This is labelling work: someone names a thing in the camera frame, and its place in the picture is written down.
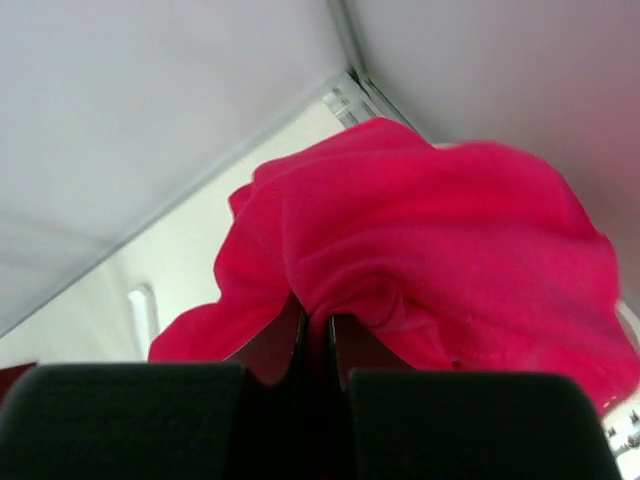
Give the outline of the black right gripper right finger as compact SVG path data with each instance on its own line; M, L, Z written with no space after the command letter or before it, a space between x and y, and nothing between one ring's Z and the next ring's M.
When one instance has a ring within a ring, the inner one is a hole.
M335 479L616 479L599 418L553 374L419 371L328 324Z

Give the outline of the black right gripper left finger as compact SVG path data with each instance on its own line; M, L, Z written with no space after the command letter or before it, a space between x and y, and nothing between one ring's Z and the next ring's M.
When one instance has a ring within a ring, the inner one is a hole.
M312 479L296 302L224 362L39 366L1 407L5 479Z

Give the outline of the magenta pink t shirt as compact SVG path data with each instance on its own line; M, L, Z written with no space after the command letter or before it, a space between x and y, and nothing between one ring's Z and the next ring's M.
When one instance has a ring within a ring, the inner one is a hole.
M638 386L614 248L531 154L375 118L261 165L229 205L220 297L179 315L153 362L227 359L295 297L314 346L350 315L420 370L564 375L599 413Z

